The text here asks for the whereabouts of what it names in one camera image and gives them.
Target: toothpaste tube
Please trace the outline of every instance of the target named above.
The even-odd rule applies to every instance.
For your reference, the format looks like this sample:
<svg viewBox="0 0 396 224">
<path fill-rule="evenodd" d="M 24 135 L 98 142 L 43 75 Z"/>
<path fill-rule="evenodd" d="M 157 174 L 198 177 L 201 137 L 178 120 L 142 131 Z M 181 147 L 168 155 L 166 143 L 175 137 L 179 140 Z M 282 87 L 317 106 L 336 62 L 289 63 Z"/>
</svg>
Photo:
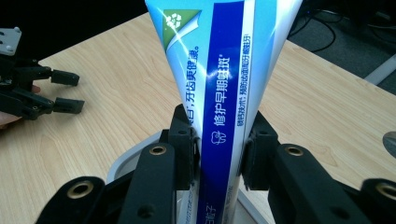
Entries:
<svg viewBox="0 0 396 224">
<path fill-rule="evenodd" d="M 301 1 L 146 0 L 199 137 L 178 223 L 232 223 L 243 148 Z"/>
</svg>

